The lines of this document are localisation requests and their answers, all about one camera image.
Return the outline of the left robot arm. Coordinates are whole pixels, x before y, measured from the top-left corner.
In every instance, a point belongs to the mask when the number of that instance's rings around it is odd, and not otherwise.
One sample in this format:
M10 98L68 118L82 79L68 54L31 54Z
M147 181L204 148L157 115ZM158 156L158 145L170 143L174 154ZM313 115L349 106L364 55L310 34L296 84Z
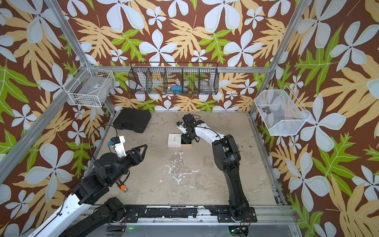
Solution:
M85 237L100 226L121 221L125 215L124 204L118 198L108 199L89 217L77 224L73 222L104 196L133 166L141 163L147 151L146 144L137 146L118 157L105 153L95 160L92 171L73 188L63 204L31 232L31 237Z

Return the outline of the white sleeve jewelry box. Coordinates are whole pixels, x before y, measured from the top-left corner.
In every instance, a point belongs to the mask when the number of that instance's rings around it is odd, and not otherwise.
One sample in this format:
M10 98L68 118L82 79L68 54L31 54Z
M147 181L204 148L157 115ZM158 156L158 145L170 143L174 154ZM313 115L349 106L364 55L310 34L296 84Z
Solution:
M168 135L167 145L169 148L180 148L180 147L182 147L181 134L170 133Z

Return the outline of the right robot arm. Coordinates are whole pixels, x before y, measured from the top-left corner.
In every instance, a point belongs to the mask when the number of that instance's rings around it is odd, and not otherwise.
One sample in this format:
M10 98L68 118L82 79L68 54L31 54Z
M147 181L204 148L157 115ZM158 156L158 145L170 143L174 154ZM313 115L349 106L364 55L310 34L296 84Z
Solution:
M177 128L182 132L181 139L184 143L203 139L212 146L215 164L226 179L231 218L236 222L257 222L255 211L250 207L243 192L239 174L241 155L233 136L216 132L204 121L195 119L192 114L184 115L182 120L177 122Z

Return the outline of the black lined tan drawer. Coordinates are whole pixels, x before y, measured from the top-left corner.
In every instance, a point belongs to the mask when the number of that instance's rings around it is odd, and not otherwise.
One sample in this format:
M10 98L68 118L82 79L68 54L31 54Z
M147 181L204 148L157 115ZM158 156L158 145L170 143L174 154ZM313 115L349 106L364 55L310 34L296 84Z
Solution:
M186 143L183 139L181 140L181 147L191 147L191 146L192 146L192 142Z

